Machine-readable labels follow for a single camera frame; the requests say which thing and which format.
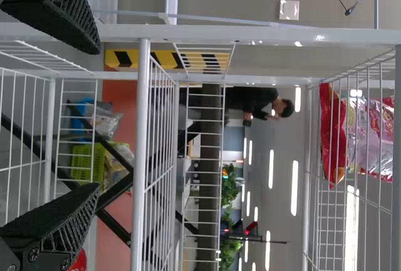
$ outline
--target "green plastic crate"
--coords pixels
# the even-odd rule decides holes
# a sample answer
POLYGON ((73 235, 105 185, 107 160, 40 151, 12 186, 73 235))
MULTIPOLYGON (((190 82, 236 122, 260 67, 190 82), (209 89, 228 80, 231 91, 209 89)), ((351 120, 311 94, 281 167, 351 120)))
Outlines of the green plastic crate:
MULTIPOLYGON (((111 142, 112 146, 116 144, 123 144, 120 142, 111 142)), ((71 167, 76 169, 71 170, 71 177, 76 180, 90 180, 90 169, 81 169, 81 167, 91 167, 92 157, 92 145, 78 145, 73 146, 73 158, 71 161, 71 167)), ((103 191, 103 182, 105 177, 105 155, 106 149, 99 143, 95 143, 94 147, 95 157, 93 158, 93 182, 100 183, 100 188, 103 191)))

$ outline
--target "yellow and black warning stripe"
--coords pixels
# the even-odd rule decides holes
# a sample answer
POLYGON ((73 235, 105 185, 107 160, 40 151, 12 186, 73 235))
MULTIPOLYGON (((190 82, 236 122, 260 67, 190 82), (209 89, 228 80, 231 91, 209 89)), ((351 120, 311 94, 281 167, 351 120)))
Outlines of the yellow and black warning stripe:
MULTIPOLYGON (((171 50, 155 50, 150 53, 157 63, 164 69, 183 69, 180 56, 171 50)), ((190 61, 197 60, 197 68, 225 68, 227 56, 219 54, 191 53, 187 56, 181 54, 184 60, 189 61, 187 67, 190 68, 190 61)), ((138 68, 139 50, 107 50, 105 64, 111 68, 128 67, 138 68)))

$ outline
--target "red wall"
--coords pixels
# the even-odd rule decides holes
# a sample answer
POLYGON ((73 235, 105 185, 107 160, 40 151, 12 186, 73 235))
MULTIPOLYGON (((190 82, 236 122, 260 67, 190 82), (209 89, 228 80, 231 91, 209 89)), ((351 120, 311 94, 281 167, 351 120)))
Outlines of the red wall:
MULTIPOLYGON (((123 112, 114 141, 127 142, 135 150, 135 118, 137 113, 136 81, 104 81, 103 101, 113 102, 115 112, 123 112)), ((132 199, 124 194, 107 207, 128 232, 132 228, 132 199)), ((98 222, 97 270, 130 270, 130 249, 102 222, 98 222)))

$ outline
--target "black clothing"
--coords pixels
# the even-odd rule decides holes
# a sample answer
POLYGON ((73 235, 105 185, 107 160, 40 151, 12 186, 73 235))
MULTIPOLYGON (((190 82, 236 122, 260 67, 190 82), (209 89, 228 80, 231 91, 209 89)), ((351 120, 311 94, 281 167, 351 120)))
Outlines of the black clothing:
MULTIPOLYGON (((201 88, 190 88, 190 93, 200 94, 201 88)), ((278 97, 277 89, 261 87, 227 87, 226 109, 241 110, 252 113, 257 119, 265 120, 268 113, 262 111, 265 106, 273 103, 278 97)), ((202 97, 189 96, 190 107, 200 107, 202 97)), ((187 101, 187 89, 180 89, 180 104, 187 101)))
POLYGON ((257 119, 265 119, 268 113, 262 111, 278 97, 277 89, 261 87, 226 88, 226 107, 252 113, 257 119))

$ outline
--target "yellow black hazard tape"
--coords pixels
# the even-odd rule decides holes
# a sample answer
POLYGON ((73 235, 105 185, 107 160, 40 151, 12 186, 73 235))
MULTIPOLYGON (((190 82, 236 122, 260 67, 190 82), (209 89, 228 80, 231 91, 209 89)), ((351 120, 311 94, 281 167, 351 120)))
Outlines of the yellow black hazard tape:
MULTIPOLYGON (((182 62, 179 55, 175 51, 171 50, 155 50, 150 53, 157 63, 159 63, 164 69, 183 69, 182 62)), ((204 65, 197 62, 197 66, 204 68, 216 67, 221 65, 224 67, 226 61, 223 57, 213 54, 191 54, 191 58, 197 58, 202 61, 204 65)), ((139 50, 107 50, 105 55, 105 64, 111 68, 117 67, 129 67, 138 68, 139 62, 139 50)))

